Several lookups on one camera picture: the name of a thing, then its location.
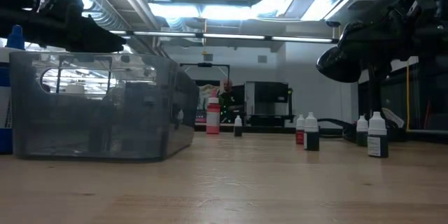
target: clear plastic bin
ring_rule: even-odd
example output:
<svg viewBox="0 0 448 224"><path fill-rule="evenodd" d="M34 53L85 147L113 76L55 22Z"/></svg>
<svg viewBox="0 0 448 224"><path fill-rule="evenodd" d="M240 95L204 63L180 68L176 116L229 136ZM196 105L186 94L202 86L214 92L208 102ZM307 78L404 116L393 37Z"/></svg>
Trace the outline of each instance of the clear plastic bin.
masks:
<svg viewBox="0 0 448 224"><path fill-rule="evenodd" d="M199 90L170 59L15 52L10 77L19 157L163 160L193 140Z"/></svg>

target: wooden table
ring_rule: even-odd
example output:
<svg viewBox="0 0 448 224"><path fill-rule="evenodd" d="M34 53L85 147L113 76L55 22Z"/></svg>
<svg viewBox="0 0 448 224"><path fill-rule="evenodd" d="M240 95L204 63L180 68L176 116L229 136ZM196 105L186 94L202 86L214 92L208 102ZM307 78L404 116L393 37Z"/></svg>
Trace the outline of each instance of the wooden table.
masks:
<svg viewBox="0 0 448 224"><path fill-rule="evenodd" d="M197 133L151 164L0 156L0 223L447 223L448 146Z"/></svg>

